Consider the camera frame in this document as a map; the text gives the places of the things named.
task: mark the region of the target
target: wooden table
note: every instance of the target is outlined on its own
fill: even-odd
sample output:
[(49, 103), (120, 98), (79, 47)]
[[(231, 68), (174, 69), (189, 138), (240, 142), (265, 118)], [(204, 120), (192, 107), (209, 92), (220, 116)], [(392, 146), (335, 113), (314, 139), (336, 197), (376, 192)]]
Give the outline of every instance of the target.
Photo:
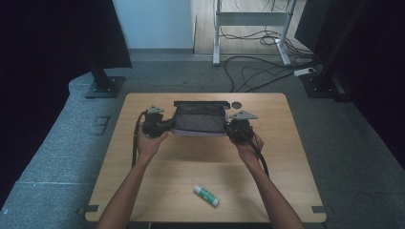
[[(313, 176), (283, 94), (128, 94), (98, 175), (86, 219), (98, 221), (108, 201), (131, 169), (133, 132), (139, 114), (154, 104), (175, 112), (175, 100), (226, 100), (259, 116), (251, 120), (266, 143), (263, 155), (270, 178), (303, 222), (322, 222), (325, 213)], [(233, 115), (240, 110), (227, 110)], [(193, 193), (200, 184), (220, 199), (217, 208)], [(256, 184), (227, 136), (170, 135), (146, 170), (131, 221), (269, 222)]]

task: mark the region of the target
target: glue stick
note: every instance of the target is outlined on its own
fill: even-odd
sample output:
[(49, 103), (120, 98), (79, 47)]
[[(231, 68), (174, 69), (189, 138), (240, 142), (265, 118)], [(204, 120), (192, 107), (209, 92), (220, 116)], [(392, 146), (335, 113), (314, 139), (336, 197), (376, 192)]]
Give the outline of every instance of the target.
[(199, 195), (201, 198), (205, 199), (206, 202), (208, 202), (214, 207), (217, 207), (218, 204), (220, 203), (220, 200), (218, 198), (214, 197), (214, 195), (210, 194), (208, 191), (203, 189), (203, 187), (198, 184), (194, 186), (194, 193)]

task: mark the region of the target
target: black bag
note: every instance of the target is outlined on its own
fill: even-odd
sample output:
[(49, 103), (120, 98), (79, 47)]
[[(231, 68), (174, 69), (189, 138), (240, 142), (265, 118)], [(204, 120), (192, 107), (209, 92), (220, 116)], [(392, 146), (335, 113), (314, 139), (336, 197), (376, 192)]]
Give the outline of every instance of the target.
[(175, 101), (175, 135), (225, 135), (227, 101)]

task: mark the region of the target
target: black curtain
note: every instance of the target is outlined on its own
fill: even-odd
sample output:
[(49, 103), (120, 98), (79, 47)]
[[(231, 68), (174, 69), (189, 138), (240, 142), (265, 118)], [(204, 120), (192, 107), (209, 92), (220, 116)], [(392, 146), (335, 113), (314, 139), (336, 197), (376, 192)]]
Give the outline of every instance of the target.
[(3, 205), (87, 73), (131, 68), (112, 0), (8, 0), (0, 7), (0, 173)]

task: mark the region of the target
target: gray floor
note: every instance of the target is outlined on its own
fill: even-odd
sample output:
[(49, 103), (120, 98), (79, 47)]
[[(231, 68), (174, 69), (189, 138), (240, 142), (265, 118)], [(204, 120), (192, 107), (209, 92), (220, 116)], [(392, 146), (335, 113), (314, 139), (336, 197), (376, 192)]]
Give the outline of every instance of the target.
[[(90, 74), (70, 83), (71, 95), (64, 110), (1, 210), (0, 228), (95, 227), (81, 210), (93, 192), (128, 93), (230, 90), (224, 62), (214, 67), (209, 57), (187, 52), (131, 53), (131, 57), (134, 69), (106, 71), (126, 77), (115, 99), (86, 99), (84, 94), (93, 82)], [(269, 59), (279, 61), (277, 56)], [(243, 84), (241, 69), (247, 65), (268, 68), (265, 63), (246, 60), (230, 63), (228, 69), (236, 86)], [(250, 86), (272, 77), (262, 75)], [(405, 172), (353, 104), (309, 99), (300, 79), (294, 76), (256, 92), (287, 96), (328, 212), (323, 225), (308, 223), (308, 228), (405, 228)], [(148, 224), (131, 227), (147, 228)]]

